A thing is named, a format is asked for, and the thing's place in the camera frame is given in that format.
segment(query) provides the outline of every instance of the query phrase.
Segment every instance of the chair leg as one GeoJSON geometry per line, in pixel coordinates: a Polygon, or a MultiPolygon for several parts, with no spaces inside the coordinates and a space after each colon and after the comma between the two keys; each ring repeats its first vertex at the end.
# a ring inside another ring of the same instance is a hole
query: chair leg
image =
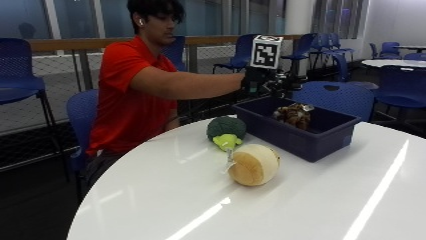
{"type": "Polygon", "coordinates": [[[74,172],[74,178],[75,178],[75,192],[77,192],[77,201],[78,204],[82,202],[82,190],[81,190],[81,174],[78,171],[74,172]]]}
{"type": "Polygon", "coordinates": [[[66,182],[69,182],[67,163],[66,163],[66,159],[65,159],[65,154],[63,154],[61,141],[59,141],[59,138],[58,138],[58,135],[57,135],[55,121],[54,121],[53,112],[51,112],[51,108],[50,108],[50,104],[49,104],[49,101],[47,101],[47,97],[46,97],[45,91],[39,91],[38,98],[39,98],[39,101],[41,101],[41,107],[42,107],[42,112],[43,112],[43,118],[45,118],[45,122],[46,122],[47,131],[50,132],[51,141],[53,141],[54,147],[57,148],[58,155],[61,156],[61,159],[62,159],[65,178],[66,178],[66,182]]]}

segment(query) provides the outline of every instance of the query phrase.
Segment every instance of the red t-shirt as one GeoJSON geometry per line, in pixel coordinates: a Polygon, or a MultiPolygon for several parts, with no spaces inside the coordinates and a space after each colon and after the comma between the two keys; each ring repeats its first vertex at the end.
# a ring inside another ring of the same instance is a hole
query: red t-shirt
{"type": "Polygon", "coordinates": [[[147,66],[175,72],[163,55],[155,59],[138,36],[105,48],[98,81],[97,117],[86,153],[122,153],[163,132],[175,100],[166,100],[129,87],[134,75],[147,66]]]}

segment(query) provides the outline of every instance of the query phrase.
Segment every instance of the plastic bin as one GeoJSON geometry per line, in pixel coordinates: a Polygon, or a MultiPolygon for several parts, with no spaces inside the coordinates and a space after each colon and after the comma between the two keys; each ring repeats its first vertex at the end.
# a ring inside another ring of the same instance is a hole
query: plastic bin
{"type": "Polygon", "coordinates": [[[246,124],[247,133],[315,162],[350,144],[354,125],[360,118],[315,107],[310,111],[308,128],[302,130],[272,118],[275,109],[292,103],[287,99],[263,97],[235,104],[232,108],[236,118],[246,124]]]}

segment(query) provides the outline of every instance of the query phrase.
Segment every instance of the glass window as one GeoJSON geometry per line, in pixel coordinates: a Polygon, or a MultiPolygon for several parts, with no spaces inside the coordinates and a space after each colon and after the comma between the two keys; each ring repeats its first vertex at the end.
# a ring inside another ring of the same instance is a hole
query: glass window
{"type": "Polygon", "coordinates": [[[284,6],[286,0],[276,1],[276,18],[275,18],[275,34],[284,33],[284,6]]]}
{"type": "Polygon", "coordinates": [[[348,27],[350,27],[350,17],[351,17],[351,6],[352,1],[343,0],[342,12],[340,12],[340,26],[338,35],[340,38],[347,38],[348,27]]]}
{"type": "Polygon", "coordinates": [[[267,33],[268,0],[248,1],[248,33],[267,33]]]}
{"type": "Polygon", "coordinates": [[[51,38],[42,0],[1,0],[1,37],[51,38]]]}
{"type": "Polygon", "coordinates": [[[327,9],[324,15],[324,33],[334,32],[335,25],[335,14],[336,14],[336,0],[328,0],[327,9]]]}
{"type": "Polygon", "coordinates": [[[339,38],[356,38],[362,0],[316,0],[311,32],[335,32],[339,38]]]}
{"type": "Polygon", "coordinates": [[[186,18],[177,25],[174,34],[204,36],[222,34],[222,1],[220,0],[179,0],[186,18]]]}
{"type": "Polygon", "coordinates": [[[133,37],[131,20],[126,8],[127,0],[99,0],[105,37],[133,37]]]}
{"type": "Polygon", "coordinates": [[[231,0],[231,21],[230,34],[239,35],[239,18],[240,18],[240,4],[239,0],[231,0]]]}
{"type": "Polygon", "coordinates": [[[61,38],[95,38],[97,26],[90,1],[54,0],[61,38]]]}

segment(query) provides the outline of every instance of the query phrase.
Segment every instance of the table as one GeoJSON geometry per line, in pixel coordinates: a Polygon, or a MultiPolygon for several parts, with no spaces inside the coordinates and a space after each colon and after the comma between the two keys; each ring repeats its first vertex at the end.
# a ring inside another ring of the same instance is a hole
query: table
{"type": "Polygon", "coordinates": [[[396,65],[403,67],[426,67],[426,61],[416,60],[372,59],[363,60],[360,64],[376,68],[380,68],[384,65],[396,65]]]}
{"type": "Polygon", "coordinates": [[[415,50],[417,53],[426,50],[426,46],[394,46],[394,48],[415,50]]]}
{"type": "Polygon", "coordinates": [[[244,187],[220,171],[208,120],[153,138],[111,166],[67,240],[426,239],[426,140],[359,123],[350,146],[308,163],[280,154],[275,177],[244,187]]]}

